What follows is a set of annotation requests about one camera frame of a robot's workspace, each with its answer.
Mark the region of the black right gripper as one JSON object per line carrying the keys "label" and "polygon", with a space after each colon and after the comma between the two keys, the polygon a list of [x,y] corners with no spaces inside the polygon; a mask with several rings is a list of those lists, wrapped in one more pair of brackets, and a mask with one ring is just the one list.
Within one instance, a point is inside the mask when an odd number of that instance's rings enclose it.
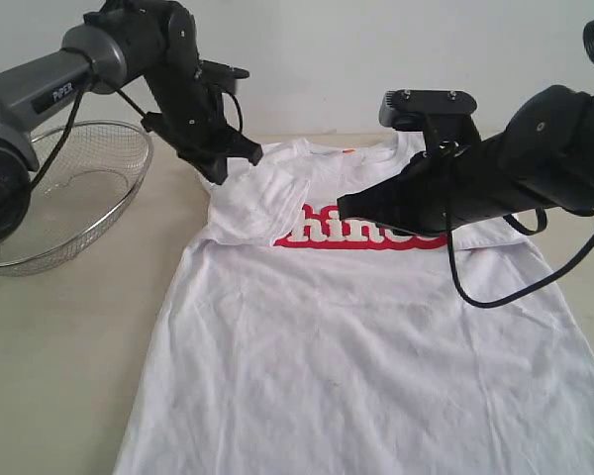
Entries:
{"label": "black right gripper", "polygon": [[444,147],[395,177],[337,200],[342,220],[434,236],[500,216],[500,167],[486,147]]}

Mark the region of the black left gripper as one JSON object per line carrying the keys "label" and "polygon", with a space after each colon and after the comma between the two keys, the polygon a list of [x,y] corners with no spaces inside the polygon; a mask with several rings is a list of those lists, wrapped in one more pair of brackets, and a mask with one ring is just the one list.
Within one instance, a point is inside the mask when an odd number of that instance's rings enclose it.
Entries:
{"label": "black left gripper", "polygon": [[206,82],[200,70],[188,75],[171,65],[156,66],[146,72],[145,80],[159,111],[147,112],[142,126],[169,144],[207,181],[225,182],[227,157],[259,164],[261,144],[235,131],[226,120],[223,95],[232,94]]}

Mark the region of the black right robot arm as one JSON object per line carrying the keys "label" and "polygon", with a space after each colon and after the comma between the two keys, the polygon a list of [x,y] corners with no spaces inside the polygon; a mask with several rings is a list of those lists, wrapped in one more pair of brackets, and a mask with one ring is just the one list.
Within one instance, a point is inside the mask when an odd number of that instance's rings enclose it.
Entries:
{"label": "black right robot arm", "polygon": [[594,213],[594,95],[550,86],[488,139],[476,107],[463,91],[387,92],[381,125],[420,132],[425,147],[393,177],[339,198],[341,218],[436,237],[531,210]]}

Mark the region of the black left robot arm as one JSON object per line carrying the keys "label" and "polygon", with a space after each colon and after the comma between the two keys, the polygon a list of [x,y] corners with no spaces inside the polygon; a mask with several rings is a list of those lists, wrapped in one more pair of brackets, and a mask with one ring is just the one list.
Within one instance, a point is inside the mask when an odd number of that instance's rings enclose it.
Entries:
{"label": "black left robot arm", "polygon": [[143,79],[157,104],[143,128],[168,143],[208,181],[222,184],[227,161],[257,164],[262,148],[228,123],[244,69],[203,59],[194,16],[175,1],[108,1],[63,37],[57,52],[0,73],[0,242],[23,222],[50,168],[32,130],[60,111],[75,115],[87,93],[122,94]]}

